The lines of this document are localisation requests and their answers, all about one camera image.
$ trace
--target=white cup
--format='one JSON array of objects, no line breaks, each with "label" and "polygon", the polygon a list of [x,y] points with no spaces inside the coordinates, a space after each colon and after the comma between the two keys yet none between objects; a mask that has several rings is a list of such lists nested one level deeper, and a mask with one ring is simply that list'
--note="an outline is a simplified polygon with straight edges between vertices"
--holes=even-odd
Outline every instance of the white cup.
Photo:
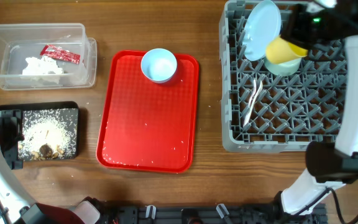
[{"label": "white cup", "polygon": [[289,62],[284,62],[280,64],[273,64],[265,58],[265,67],[274,75],[281,75],[283,77],[294,74],[298,71],[301,64],[302,58],[297,58]]},{"label": "white cup", "polygon": [[148,51],[140,63],[143,74],[155,83],[165,83],[171,79],[177,66],[178,62],[173,53],[165,49]]}]

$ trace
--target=red tray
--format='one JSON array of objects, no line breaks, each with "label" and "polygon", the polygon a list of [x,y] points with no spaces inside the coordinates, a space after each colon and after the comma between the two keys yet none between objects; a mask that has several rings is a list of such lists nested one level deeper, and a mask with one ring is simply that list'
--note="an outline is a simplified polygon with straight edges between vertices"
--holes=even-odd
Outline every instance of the red tray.
[{"label": "red tray", "polygon": [[157,84],[140,69],[145,53],[112,59],[96,158],[109,168],[184,172],[193,160],[198,62],[175,54],[174,76]]}]

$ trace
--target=table surface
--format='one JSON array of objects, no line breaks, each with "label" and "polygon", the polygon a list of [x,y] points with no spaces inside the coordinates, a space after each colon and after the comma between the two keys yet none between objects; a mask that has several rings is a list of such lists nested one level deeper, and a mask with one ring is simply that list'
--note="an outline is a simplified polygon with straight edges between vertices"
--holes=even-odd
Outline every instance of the table surface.
[{"label": "table surface", "polygon": [[[63,2],[0,4],[0,24],[80,22],[98,43],[96,84],[89,89],[3,91],[0,105],[75,101],[82,110],[79,156],[26,162],[14,173],[40,203],[70,207],[90,196],[121,204],[156,206],[269,202],[305,168],[304,152],[233,154],[221,140],[218,23],[225,1]],[[200,88],[193,165],[183,174],[105,169],[95,158],[110,62],[120,50],[165,48],[194,56]],[[338,190],[342,212],[358,212],[358,181]],[[329,222],[339,223],[332,197]]]}]

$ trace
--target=white plate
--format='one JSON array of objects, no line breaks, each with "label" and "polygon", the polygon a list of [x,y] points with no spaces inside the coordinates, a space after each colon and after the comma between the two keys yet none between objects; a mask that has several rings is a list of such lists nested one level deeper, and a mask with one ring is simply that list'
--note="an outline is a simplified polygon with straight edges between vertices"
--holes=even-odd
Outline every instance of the white plate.
[{"label": "white plate", "polygon": [[268,44],[280,34],[280,10],[271,0],[260,2],[249,15],[244,29],[246,36],[242,44],[247,46],[244,55],[250,61],[263,58]]}]

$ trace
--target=gray dish rack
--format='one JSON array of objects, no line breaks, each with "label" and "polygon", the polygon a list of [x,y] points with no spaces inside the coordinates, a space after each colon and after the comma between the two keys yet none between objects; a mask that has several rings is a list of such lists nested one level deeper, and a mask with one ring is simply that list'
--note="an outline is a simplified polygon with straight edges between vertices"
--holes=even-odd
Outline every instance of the gray dish rack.
[{"label": "gray dish rack", "polygon": [[[230,152],[304,151],[310,141],[333,142],[341,127],[346,93],[347,63],[344,53],[331,62],[302,59],[289,77],[271,74],[264,60],[244,57],[244,25],[260,1],[230,0],[219,21],[219,58],[222,63],[221,101],[223,146]],[[307,2],[275,1],[283,25],[291,7]],[[311,58],[333,59],[340,41],[327,53],[313,51]],[[263,81],[249,123],[242,126],[252,93],[253,79]]]}]

